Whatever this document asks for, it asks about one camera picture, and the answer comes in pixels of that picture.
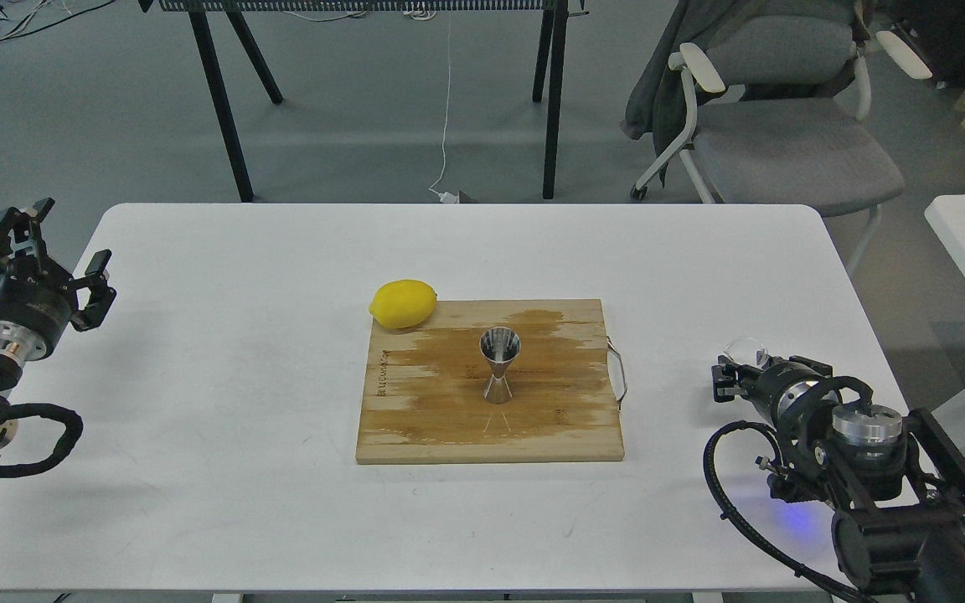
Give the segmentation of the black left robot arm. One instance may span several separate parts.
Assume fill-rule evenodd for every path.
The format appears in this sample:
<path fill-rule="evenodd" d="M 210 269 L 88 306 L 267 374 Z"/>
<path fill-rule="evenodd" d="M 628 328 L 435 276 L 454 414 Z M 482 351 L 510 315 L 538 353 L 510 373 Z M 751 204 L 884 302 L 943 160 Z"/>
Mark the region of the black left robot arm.
<path fill-rule="evenodd" d="M 22 378 L 26 363 L 53 354 L 66 328 L 85 332 L 100 327 L 117 298 L 106 271 L 109 250 L 96 252 L 81 277 L 49 255 L 41 226 L 53 207 L 52 198 L 43 198 L 31 209 L 0 211 L 0 451 L 14 439 L 24 417 L 58 421 L 64 434 L 42 461 L 0 462 L 0 478 L 38 476 L 73 451 L 84 429 L 75 411 L 49 402 L 13 405 L 5 394 Z"/>

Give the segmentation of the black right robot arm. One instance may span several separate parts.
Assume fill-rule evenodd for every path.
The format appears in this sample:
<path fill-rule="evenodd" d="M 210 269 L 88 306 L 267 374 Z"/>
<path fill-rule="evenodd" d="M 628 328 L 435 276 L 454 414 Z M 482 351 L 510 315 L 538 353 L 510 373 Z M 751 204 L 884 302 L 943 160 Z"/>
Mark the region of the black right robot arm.
<path fill-rule="evenodd" d="M 721 427 L 705 444 L 704 478 L 721 519 L 835 598 L 965 602 L 965 458 L 930 412 L 900 415 L 874 404 L 865 382 L 800 356 L 761 353 L 747 365 L 723 354 L 711 377 L 716 402 L 743 398 L 761 413 L 761 421 Z M 782 552 L 724 492 L 716 447 L 744 429 L 772 447 L 757 465 L 774 499 L 833 511 L 831 539 L 847 585 Z"/>

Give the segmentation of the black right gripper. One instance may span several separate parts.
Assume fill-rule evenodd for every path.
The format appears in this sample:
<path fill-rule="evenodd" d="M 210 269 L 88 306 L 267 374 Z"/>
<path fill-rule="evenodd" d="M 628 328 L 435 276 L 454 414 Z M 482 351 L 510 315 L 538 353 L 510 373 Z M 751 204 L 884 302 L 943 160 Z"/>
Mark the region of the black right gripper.
<path fill-rule="evenodd" d="M 713 401 L 724 404 L 746 397 L 774 428 L 780 428 L 783 420 L 794 421 L 788 409 L 797 398 L 831 377 L 831 365 L 797 355 L 772 356 L 765 370 L 732 362 L 718 362 L 711 367 Z"/>

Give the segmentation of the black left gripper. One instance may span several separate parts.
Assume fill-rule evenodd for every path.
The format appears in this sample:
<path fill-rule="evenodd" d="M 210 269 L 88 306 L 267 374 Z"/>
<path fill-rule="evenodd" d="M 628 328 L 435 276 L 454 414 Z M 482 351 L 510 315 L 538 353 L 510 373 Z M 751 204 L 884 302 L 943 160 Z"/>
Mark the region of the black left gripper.
<path fill-rule="evenodd" d="M 83 277 L 66 282 L 65 291 L 53 286 L 41 224 L 54 203 L 43 198 L 31 209 L 0 211 L 0 333 L 19 328 L 29 333 L 29 360 L 53 354 L 69 324 L 77 332 L 99 328 L 117 298 L 107 272 L 110 249 L 97 251 Z M 80 290 L 89 292 L 83 307 Z"/>

